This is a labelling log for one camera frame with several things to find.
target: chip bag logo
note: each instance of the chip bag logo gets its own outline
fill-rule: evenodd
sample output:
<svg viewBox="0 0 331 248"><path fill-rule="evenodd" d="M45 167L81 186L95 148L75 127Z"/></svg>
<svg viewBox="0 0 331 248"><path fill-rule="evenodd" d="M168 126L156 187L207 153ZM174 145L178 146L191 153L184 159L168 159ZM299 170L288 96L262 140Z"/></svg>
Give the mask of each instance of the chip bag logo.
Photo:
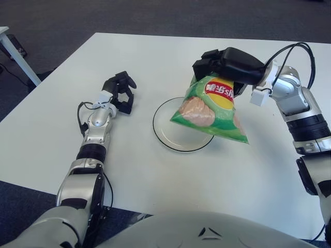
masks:
<svg viewBox="0 0 331 248"><path fill-rule="evenodd" d="M233 108L233 82L213 78L206 84L205 93L218 106L227 110Z"/></svg>

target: glass plate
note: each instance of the glass plate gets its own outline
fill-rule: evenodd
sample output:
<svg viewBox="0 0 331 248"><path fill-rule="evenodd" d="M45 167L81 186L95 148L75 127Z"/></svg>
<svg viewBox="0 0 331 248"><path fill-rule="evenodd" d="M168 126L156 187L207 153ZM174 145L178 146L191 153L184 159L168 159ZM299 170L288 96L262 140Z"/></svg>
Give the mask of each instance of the glass plate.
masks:
<svg viewBox="0 0 331 248"><path fill-rule="evenodd" d="M170 99L156 110L153 117L154 133L165 146L175 151L196 151L205 147L214 136L170 121L183 100L184 97Z"/></svg>

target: black cable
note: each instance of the black cable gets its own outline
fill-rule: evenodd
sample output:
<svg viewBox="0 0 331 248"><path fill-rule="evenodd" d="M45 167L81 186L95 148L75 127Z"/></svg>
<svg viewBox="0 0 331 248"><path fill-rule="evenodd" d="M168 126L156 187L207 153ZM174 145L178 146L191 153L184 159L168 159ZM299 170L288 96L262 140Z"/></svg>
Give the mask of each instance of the black cable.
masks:
<svg viewBox="0 0 331 248"><path fill-rule="evenodd" d="M320 233L317 234L317 236L316 236L315 238L313 238L311 241L309 241L309 243L312 243L313 241L315 241L316 239L318 239L319 236L320 236L320 235L322 234L322 232L324 231L324 229L325 229L325 225L323 225L322 230L320 231Z"/></svg>
<svg viewBox="0 0 331 248"><path fill-rule="evenodd" d="M286 63L286 61L288 60L288 57L290 56L290 53L291 53L291 51L292 51L293 49L294 49L294 46L291 47L291 49L290 49L289 52L287 53L287 55L286 55L286 57L285 57L285 59L284 59L284 62L283 62L283 64L281 65L281 68L280 68L280 70L279 70L277 76L275 77L275 80L274 80L273 83L272 83L272 87L273 87L274 84L277 82L277 80L278 80L278 78L279 78L279 76L280 76L280 74L281 74L281 72L282 72L282 70L283 70L283 68L284 68L284 66L285 66L285 63Z"/></svg>
<svg viewBox="0 0 331 248"><path fill-rule="evenodd" d="M107 180L107 182L108 182L108 184L109 184L110 191L112 192L112 201L111 201L111 203L110 203L110 207L112 208L112 207L113 207L113 201L114 201L113 187L112 187L112 185L110 184L110 181L109 181L107 175L106 175L105 173L103 173L103 174L104 174L104 177L106 178L106 180Z"/></svg>
<svg viewBox="0 0 331 248"><path fill-rule="evenodd" d="M3 64L0 63L0 66L2 66L10 75L14 76L15 78L17 78L22 84L24 84L26 87L28 87L28 85L26 83L24 83L18 76L16 76L14 73L10 72L7 67L5 67Z"/></svg>
<svg viewBox="0 0 331 248"><path fill-rule="evenodd" d="M287 58L289 57L289 54L290 52L293 50L294 47L301 47L303 48L309 55L310 57L310 67L311 67L311 72L310 72L310 79L309 79L309 82L308 82L308 86L307 88L310 89L313 82L314 82L314 79L315 79L315 74L316 74L316 66L315 66L315 58L314 58L314 55L313 55L313 52L310 48L310 46L305 43L305 42L298 42L298 43L295 43L295 44L291 44L291 45L288 45L288 46L285 46L284 48L282 48L281 50L279 50L277 53L275 53L265 64L265 68L273 61L273 59L275 57L277 57L280 53L282 53L283 51L287 50L290 48L290 51L288 52L287 54L287 57L285 58L284 60L284 63L282 65L282 68L284 67L285 65L285 62L287 60Z"/></svg>
<svg viewBox="0 0 331 248"><path fill-rule="evenodd" d="M259 90L259 91L264 91L264 90L269 90L269 94L271 94L272 92L273 92L273 90L272 89L270 89L270 88L264 88L264 89L257 89L257 90Z"/></svg>

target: green chip bag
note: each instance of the green chip bag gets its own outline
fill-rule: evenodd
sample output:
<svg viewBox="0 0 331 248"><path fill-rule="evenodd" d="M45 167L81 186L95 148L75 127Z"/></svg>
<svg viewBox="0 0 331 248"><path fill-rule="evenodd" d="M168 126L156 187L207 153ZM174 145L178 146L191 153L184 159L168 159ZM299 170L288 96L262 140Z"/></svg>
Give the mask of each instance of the green chip bag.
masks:
<svg viewBox="0 0 331 248"><path fill-rule="evenodd" d="M193 77L179 110L171 121L216 136L248 143L233 104L233 82L206 76Z"/></svg>

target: floor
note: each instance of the floor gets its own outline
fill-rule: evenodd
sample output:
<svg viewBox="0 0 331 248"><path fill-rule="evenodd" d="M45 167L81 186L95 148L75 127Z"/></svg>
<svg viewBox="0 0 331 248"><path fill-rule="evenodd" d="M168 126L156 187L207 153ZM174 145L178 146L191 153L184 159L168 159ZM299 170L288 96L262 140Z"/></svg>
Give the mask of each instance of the floor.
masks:
<svg viewBox="0 0 331 248"><path fill-rule="evenodd" d="M93 33L123 33L331 43L330 0L1 0L0 25L9 26L37 72L60 65ZM0 53L0 63L27 80ZM0 120L27 96L24 85L0 74ZM12 240L55 196L0 182L0 245ZM114 209L98 242L124 229L135 215ZM326 247L325 243L315 243Z"/></svg>

